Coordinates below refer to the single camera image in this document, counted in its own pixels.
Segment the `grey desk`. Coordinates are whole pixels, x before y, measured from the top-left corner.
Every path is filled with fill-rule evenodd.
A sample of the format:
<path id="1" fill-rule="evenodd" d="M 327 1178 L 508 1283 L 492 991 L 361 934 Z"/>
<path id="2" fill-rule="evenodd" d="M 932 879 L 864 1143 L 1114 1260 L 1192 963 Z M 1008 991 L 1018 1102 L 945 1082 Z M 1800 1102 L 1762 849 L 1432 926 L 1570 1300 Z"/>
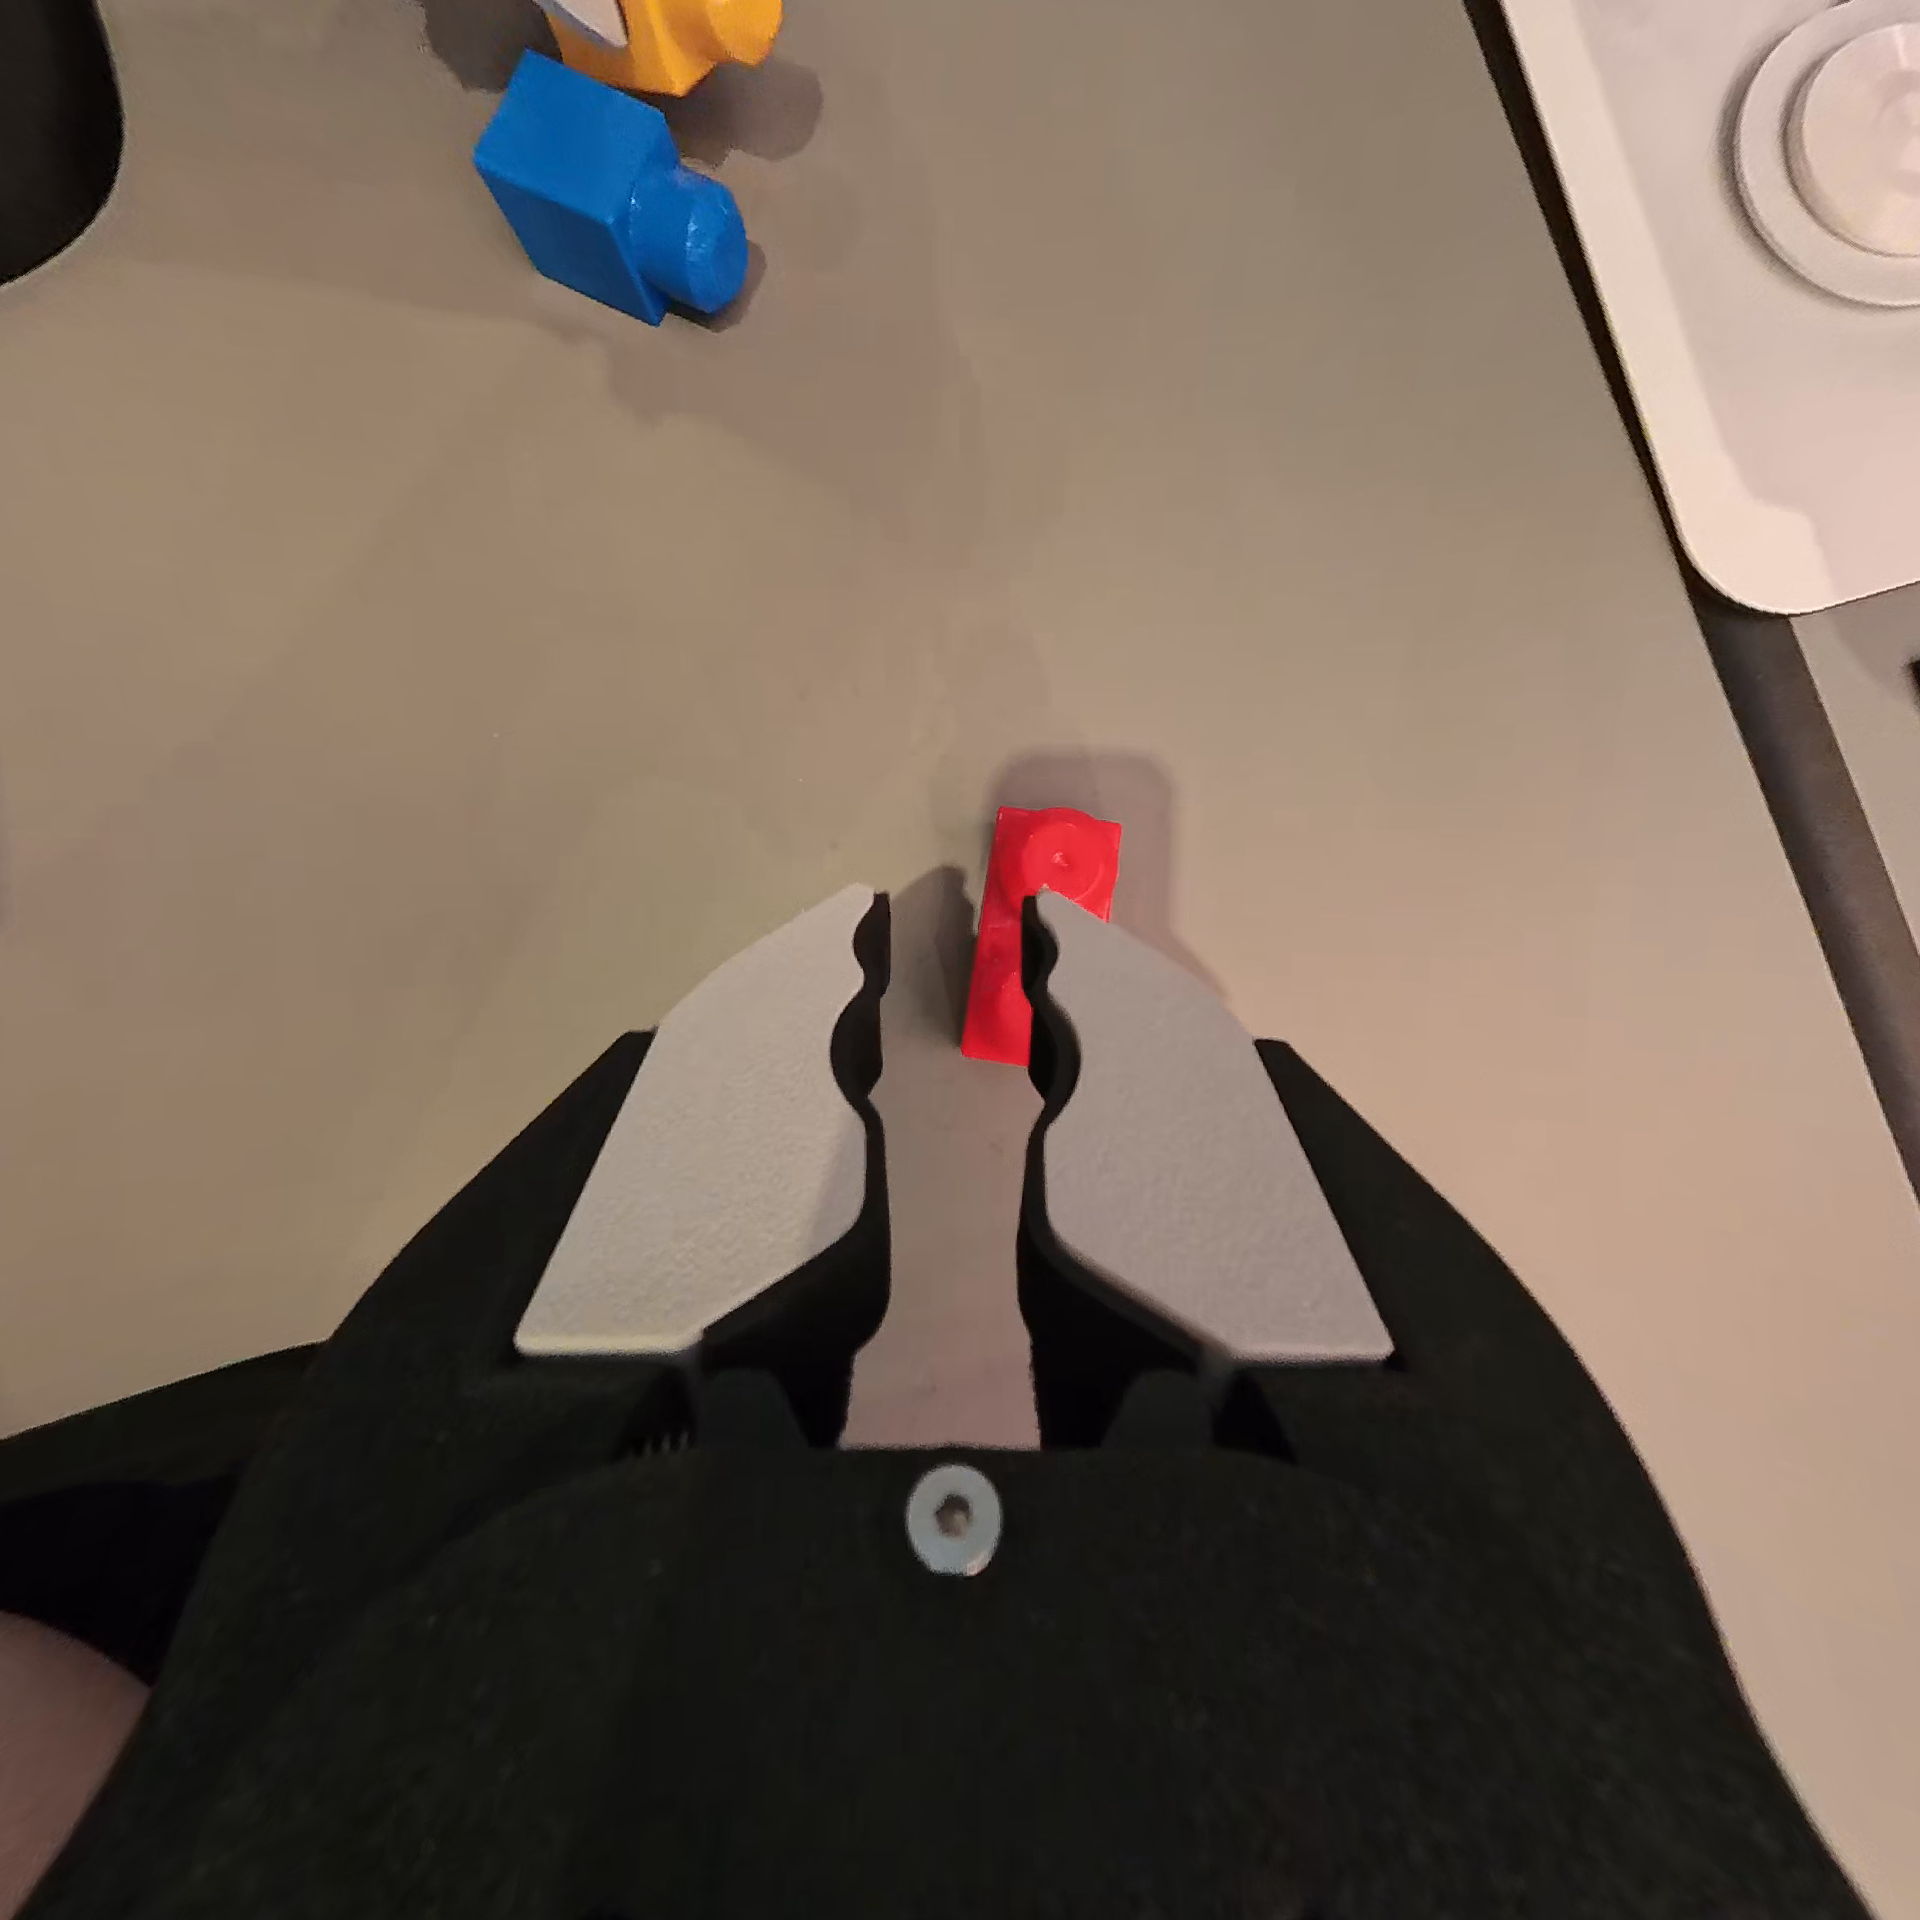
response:
<path id="1" fill-rule="evenodd" d="M 1915 1206 L 1462 6 L 794 6 L 722 327 L 534 275 L 506 8 L 104 6 L 6 290 L 6 1432 L 320 1339 L 625 1030 L 897 900 L 852 1438 L 1034 1435 L 993 814 L 1520 1274 L 1915 1916 Z"/>

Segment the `white board stand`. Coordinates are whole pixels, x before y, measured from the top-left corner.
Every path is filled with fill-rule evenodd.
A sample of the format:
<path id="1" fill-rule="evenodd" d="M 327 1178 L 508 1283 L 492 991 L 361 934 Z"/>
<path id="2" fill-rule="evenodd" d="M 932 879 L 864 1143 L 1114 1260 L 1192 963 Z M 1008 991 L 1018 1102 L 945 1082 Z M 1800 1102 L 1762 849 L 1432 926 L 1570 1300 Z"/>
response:
<path id="1" fill-rule="evenodd" d="M 1915 2 L 1506 2 L 1681 543 L 1784 616 L 1918 576 Z"/>

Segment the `blue one-stud block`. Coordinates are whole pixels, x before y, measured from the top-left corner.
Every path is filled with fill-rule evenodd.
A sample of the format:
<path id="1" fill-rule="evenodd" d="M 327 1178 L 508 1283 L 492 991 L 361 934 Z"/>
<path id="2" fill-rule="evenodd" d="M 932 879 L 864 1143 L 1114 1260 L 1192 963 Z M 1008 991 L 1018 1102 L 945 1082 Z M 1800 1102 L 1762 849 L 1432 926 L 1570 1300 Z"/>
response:
<path id="1" fill-rule="evenodd" d="M 753 244 L 662 110 L 543 54 L 520 58 L 472 160 L 534 267 L 649 327 L 722 313 Z"/>

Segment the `red two-stud block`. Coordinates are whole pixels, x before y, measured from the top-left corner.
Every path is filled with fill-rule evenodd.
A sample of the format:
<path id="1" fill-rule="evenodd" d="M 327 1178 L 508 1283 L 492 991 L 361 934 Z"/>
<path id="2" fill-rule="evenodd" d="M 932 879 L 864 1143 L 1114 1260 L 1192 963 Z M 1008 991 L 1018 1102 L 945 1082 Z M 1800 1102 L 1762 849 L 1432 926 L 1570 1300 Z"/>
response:
<path id="1" fill-rule="evenodd" d="M 1108 921 L 1120 840 L 1119 823 L 1076 808 L 999 808 L 976 919 L 966 1056 L 1026 1067 L 1034 1012 L 1023 983 L 1024 900 L 1052 892 Z"/>

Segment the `yellow one-stud block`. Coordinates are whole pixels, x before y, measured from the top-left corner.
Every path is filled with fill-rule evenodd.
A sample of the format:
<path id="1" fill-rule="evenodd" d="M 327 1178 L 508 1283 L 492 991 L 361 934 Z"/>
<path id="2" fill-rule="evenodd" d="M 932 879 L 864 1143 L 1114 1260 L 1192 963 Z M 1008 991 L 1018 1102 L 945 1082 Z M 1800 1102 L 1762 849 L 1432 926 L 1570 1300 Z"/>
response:
<path id="1" fill-rule="evenodd" d="M 783 2 L 622 2 L 628 47 L 592 47 L 539 2 L 564 66 L 616 89 L 688 96 L 722 64 L 759 66 L 784 26 Z"/>

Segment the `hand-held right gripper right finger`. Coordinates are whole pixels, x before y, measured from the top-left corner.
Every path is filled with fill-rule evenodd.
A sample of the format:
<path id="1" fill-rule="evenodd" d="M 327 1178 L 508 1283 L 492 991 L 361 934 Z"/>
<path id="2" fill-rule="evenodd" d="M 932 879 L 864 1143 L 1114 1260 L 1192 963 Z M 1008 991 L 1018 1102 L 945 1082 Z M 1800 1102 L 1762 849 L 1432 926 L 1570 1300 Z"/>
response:
<path id="1" fill-rule="evenodd" d="M 1018 1303 L 1043 1425 L 1108 1425 L 1140 1377 L 1206 1407 L 1265 1367 L 1395 1339 L 1256 1038 L 1160 950 L 1052 892 L 1023 908 L 1041 1119 Z"/>

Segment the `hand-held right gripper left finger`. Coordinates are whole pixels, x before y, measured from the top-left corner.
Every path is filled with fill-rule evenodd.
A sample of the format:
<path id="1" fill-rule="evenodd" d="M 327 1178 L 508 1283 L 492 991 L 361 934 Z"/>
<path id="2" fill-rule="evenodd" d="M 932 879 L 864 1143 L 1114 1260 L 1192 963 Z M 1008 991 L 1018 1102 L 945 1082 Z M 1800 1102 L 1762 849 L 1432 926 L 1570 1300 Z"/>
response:
<path id="1" fill-rule="evenodd" d="M 880 999 L 891 908 L 850 884 L 694 987 L 648 1040 L 514 1331 L 531 1361 L 774 1377 L 849 1425 L 890 1306 Z"/>

